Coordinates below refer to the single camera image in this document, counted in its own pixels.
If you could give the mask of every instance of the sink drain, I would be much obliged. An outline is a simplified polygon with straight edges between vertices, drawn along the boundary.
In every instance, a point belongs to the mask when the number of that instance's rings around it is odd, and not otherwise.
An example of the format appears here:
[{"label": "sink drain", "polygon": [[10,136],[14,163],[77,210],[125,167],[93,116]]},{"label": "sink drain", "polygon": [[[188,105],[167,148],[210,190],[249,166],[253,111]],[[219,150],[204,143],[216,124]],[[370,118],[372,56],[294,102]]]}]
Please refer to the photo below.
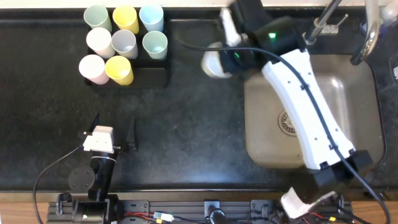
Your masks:
[{"label": "sink drain", "polygon": [[286,110],[282,110],[278,117],[278,124],[280,129],[290,136],[297,136],[296,128],[293,125],[293,121],[289,118]]}]

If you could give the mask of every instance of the black circular disc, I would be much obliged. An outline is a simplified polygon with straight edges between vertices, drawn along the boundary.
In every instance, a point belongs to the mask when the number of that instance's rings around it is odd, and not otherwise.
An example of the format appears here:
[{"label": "black circular disc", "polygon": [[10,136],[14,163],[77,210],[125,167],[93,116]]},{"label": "black circular disc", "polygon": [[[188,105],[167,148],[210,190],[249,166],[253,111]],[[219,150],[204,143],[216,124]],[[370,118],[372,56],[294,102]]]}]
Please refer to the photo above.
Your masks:
[{"label": "black circular disc", "polygon": [[81,166],[69,174],[68,184],[72,192],[87,193],[94,184],[95,174],[91,167]]}]

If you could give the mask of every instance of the yellow cup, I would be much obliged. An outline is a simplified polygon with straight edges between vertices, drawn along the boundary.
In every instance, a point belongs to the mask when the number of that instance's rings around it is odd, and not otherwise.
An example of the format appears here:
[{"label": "yellow cup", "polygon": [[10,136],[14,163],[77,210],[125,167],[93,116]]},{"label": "yellow cup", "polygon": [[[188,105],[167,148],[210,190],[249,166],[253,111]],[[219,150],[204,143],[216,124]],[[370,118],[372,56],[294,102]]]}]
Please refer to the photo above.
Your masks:
[{"label": "yellow cup", "polygon": [[113,56],[105,63],[105,72],[120,85],[129,85],[134,79],[129,60],[123,56]]},{"label": "yellow cup", "polygon": [[113,21],[120,29],[126,29],[133,34],[138,34],[137,11],[132,6],[119,6],[113,11]]}]

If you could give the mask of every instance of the stainless steel sink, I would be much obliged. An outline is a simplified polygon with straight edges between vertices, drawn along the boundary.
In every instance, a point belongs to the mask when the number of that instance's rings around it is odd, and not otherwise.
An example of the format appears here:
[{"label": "stainless steel sink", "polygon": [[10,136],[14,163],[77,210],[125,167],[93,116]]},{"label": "stainless steel sink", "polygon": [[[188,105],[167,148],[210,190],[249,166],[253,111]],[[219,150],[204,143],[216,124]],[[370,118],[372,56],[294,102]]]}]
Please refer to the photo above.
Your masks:
[{"label": "stainless steel sink", "polygon": [[[384,155],[384,141],[371,68],[353,66],[349,55],[311,55],[318,85],[340,128],[373,162]],[[274,168],[303,165],[294,121],[271,84],[260,74],[244,84],[246,149],[254,162]]]}]

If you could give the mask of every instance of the cup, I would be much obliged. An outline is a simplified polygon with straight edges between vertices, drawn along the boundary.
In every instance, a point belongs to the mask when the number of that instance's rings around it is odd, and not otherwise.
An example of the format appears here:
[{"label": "cup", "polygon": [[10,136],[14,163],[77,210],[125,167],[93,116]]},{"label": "cup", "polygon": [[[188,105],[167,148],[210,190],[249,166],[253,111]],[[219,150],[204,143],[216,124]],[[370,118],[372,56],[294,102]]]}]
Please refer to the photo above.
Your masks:
[{"label": "cup", "polygon": [[90,30],[86,37],[87,45],[103,58],[110,58],[114,55],[111,41],[111,33],[102,27]]},{"label": "cup", "polygon": [[112,47],[119,55],[129,59],[138,56],[136,36],[129,30],[119,30],[112,36]]},{"label": "cup", "polygon": [[119,6],[113,11],[113,21],[120,29],[126,29],[133,34],[138,34],[137,11],[132,6]]},{"label": "cup", "polygon": [[152,59],[165,59],[167,56],[167,37],[162,32],[150,31],[143,40],[142,45]]},{"label": "cup", "polygon": [[141,8],[139,18],[150,31],[163,31],[163,9],[160,5],[148,5]]},{"label": "cup", "polygon": [[109,77],[105,73],[105,62],[98,55],[87,55],[79,63],[79,72],[93,83],[105,84]]},{"label": "cup", "polygon": [[105,63],[105,72],[120,85],[129,85],[134,79],[129,60],[123,56],[111,57]]},{"label": "cup", "polygon": [[108,10],[104,6],[94,5],[88,7],[83,17],[91,28],[102,27],[112,32],[111,19],[109,18]]}]

